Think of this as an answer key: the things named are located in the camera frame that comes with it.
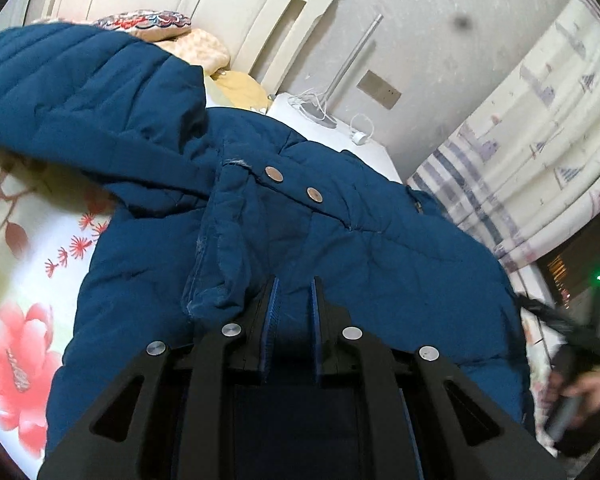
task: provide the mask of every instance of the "human hand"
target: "human hand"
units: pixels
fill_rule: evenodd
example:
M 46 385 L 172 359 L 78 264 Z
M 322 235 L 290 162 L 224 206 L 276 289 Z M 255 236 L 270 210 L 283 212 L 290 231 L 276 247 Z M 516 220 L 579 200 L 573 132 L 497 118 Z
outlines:
M 578 413 L 569 426 L 574 430 L 582 426 L 591 415 L 600 411 L 600 370 L 580 375 L 575 383 L 561 391 L 563 383 L 564 377 L 561 374 L 551 372 L 543 404 L 546 409 L 549 409 L 560 395 L 565 397 L 582 396 L 583 400 Z

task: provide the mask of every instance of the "patterned cushion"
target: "patterned cushion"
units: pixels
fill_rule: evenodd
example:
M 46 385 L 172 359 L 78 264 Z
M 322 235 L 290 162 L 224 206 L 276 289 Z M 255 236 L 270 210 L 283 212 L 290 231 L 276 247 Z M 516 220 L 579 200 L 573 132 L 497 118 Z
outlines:
M 205 75 L 212 75 L 231 61 L 227 47 L 201 28 L 194 28 L 189 34 L 173 41 L 160 41 L 156 45 L 191 65 L 200 65 Z
M 174 10 L 135 10 L 100 18 L 93 25 L 105 30 L 123 30 L 153 43 L 186 34 L 191 30 L 191 19 Z

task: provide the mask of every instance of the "metal screw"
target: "metal screw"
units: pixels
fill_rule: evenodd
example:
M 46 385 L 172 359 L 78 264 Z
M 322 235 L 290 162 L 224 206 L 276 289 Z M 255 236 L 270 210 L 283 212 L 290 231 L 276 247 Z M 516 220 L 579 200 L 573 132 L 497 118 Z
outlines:
M 242 327 L 237 323 L 227 323 L 222 327 L 222 333 L 227 337 L 235 337 L 242 332 Z
M 165 345 L 162 341 L 154 341 L 153 343 L 149 343 L 146 346 L 146 352 L 149 355 L 160 355 L 167 349 L 167 345 Z
M 440 352 L 433 346 L 423 346 L 418 353 L 425 361 L 435 361 L 440 357 Z
M 347 326 L 346 329 L 342 331 L 342 336 L 344 339 L 355 341 L 362 337 L 362 330 L 357 326 Z

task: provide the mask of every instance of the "jacket button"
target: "jacket button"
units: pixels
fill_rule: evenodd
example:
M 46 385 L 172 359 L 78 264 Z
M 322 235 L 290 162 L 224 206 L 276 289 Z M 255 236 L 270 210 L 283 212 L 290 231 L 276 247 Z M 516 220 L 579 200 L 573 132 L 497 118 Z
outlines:
M 280 173 L 276 168 L 274 168 L 273 166 L 267 166 L 264 169 L 265 173 L 267 173 L 267 175 L 269 176 L 269 178 L 275 182 L 282 182 L 284 180 L 284 177 L 282 176 L 282 173 Z
M 315 187 L 308 187 L 306 189 L 306 193 L 307 195 L 309 195 L 309 198 L 314 202 L 317 202 L 318 204 L 322 202 L 322 195 L 320 194 L 320 191 L 315 189 Z

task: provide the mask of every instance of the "blue jacket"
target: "blue jacket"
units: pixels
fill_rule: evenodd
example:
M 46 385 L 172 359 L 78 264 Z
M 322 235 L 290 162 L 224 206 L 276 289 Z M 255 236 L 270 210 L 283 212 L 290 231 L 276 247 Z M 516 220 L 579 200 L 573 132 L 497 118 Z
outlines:
M 122 32 L 7 30 L 0 145 L 73 166 L 120 200 L 53 381 L 48 450 L 147 343 L 186 344 L 235 318 L 270 274 L 274 354 L 292 358 L 310 337 L 317 275 L 356 325 L 396 349 L 436 346 L 522 421 L 520 313 L 491 253 L 352 154 L 259 114 L 205 109 L 200 67 Z

